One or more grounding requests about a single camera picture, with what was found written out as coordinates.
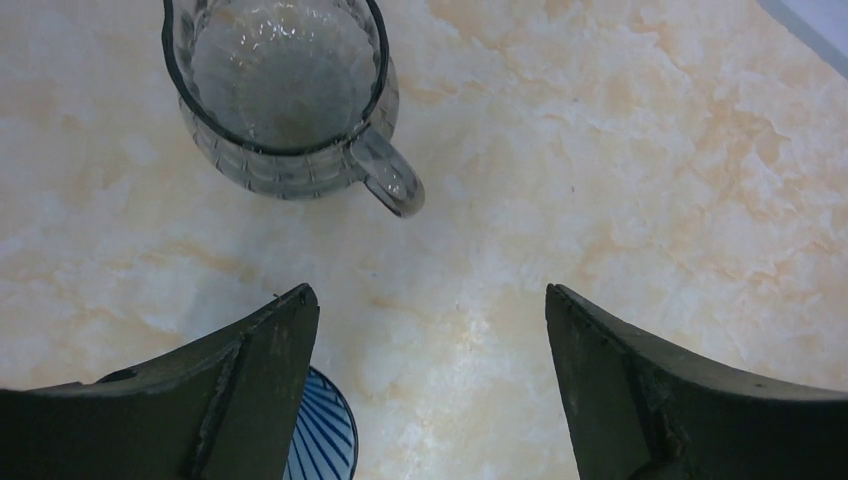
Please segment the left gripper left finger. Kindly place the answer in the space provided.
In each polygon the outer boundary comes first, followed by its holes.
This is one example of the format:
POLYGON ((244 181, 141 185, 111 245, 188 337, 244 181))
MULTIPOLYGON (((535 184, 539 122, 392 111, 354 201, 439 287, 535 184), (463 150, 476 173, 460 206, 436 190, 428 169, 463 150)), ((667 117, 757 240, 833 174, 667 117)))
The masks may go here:
POLYGON ((279 479, 320 308, 301 284, 84 384, 1 393, 5 479, 279 479))

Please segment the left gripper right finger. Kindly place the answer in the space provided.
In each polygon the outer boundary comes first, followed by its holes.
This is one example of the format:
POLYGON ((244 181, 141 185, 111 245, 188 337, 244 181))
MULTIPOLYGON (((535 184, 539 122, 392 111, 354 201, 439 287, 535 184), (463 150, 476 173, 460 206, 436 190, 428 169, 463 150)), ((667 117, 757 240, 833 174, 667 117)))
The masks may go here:
POLYGON ((736 369, 549 285, 545 318, 583 479, 843 479, 847 396, 736 369))

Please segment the clear glass carafe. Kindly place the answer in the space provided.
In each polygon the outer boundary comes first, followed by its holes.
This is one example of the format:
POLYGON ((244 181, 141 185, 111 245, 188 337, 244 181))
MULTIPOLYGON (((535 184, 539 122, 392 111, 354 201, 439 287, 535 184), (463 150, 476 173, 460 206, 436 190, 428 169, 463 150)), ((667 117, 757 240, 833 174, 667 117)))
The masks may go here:
POLYGON ((392 145, 400 94, 374 1, 167 1, 161 42, 192 139, 283 200, 363 184, 398 217, 425 189, 392 145))

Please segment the blue glass dripper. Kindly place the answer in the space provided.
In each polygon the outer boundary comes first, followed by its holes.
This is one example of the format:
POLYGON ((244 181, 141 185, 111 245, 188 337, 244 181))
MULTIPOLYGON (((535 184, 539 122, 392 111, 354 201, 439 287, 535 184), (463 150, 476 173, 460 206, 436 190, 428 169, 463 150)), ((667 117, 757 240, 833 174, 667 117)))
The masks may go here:
POLYGON ((349 403, 327 376, 310 367, 290 443, 284 480, 351 480, 359 454, 349 403))

